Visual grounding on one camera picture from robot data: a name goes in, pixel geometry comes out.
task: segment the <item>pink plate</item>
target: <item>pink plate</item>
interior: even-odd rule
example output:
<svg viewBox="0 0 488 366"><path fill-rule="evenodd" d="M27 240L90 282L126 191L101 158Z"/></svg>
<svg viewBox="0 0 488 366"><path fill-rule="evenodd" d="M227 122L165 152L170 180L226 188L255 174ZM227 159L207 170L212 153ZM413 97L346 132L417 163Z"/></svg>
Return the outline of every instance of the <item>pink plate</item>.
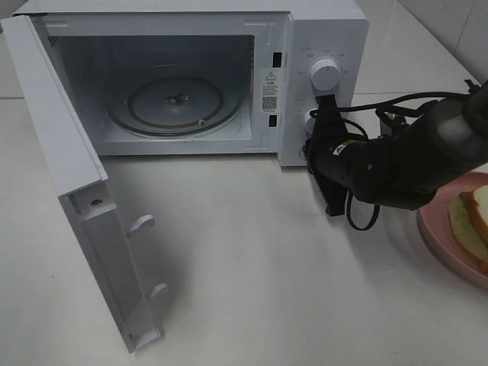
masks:
<svg viewBox="0 0 488 366"><path fill-rule="evenodd" d="M467 173L438 189L434 199L419 209L417 223L425 244L441 261L462 277L488 290L488 276L478 262L461 248L451 230L448 206L461 192L488 185L488 174Z"/></svg>

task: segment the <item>black robotic arm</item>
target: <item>black robotic arm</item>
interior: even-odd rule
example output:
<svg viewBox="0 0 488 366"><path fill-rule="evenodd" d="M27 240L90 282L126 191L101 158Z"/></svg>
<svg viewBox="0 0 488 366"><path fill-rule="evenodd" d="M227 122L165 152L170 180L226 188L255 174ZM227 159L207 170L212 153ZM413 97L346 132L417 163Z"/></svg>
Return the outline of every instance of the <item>black robotic arm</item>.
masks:
<svg viewBox="0 0 488 366"><path fill-rule="evenodd" d="M415 210L430 202L442 185L488 162L488 83L482 88L468 84L470 94L418 93L351 108L338 108L334 95L318 97L305 153L327 214L344 214L347 199L349 223L367 230L380 206ZM416 110L397 106L419 98L443 99ZM365 109L376 109L391 134L370 140L362 127L341 115ZM408 125L405 117L418 119ZM348 132L346 124L361 134ZM375 205L373 219L363 229L350 217L353 195Z"/></svg>

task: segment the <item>open microwave door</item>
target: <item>open microwave door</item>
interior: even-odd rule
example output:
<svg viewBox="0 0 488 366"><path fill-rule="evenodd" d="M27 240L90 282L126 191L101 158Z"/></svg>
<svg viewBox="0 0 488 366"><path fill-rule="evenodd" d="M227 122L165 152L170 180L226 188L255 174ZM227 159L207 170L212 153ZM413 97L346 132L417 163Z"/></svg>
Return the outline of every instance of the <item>open microwave door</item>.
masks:
<svg viewBox="0 0 488 366"><path fill-rule="evenodd" d="M107 173L41 41L43 30L26 16L2 26L59 202L132 352L162 334L148 301L158 288L144 293L127 239L153 218L122 227Z"/></svg>

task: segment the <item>qr code sticker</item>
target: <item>qr code sticker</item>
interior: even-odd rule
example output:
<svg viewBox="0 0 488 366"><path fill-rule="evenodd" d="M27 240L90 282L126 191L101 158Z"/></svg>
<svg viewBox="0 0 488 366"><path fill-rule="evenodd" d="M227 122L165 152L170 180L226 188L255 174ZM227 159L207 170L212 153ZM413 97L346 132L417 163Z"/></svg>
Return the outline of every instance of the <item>qr code sticker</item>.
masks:
<svg viewBox="0 0 488 366"><path fill-rule="evenodd" d="M278 107L277 97L262 97L262 109L263 111L270 111Z"/></svg>

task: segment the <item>table surface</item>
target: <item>table surface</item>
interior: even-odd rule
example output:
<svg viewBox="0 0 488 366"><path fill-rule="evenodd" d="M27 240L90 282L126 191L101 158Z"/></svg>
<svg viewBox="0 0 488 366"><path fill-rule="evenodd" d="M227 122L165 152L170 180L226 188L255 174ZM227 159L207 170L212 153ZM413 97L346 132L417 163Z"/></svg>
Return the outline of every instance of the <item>table surface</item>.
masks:
<svg viewBox="0 0 488 366"><path fill-rule="evenodd" d="M371 29L354 104L465 91L470 75L401 5L360 4ZM372 113L353 118L377 133ZM132 355L56 199L0 36L1 366L488 362L488 293L431 254L415 213L383 209L355 232L326 217L304 169L274 156L102 161L122 220L156 217L159 239L134 251L170 283L166 338Z"/></svg>

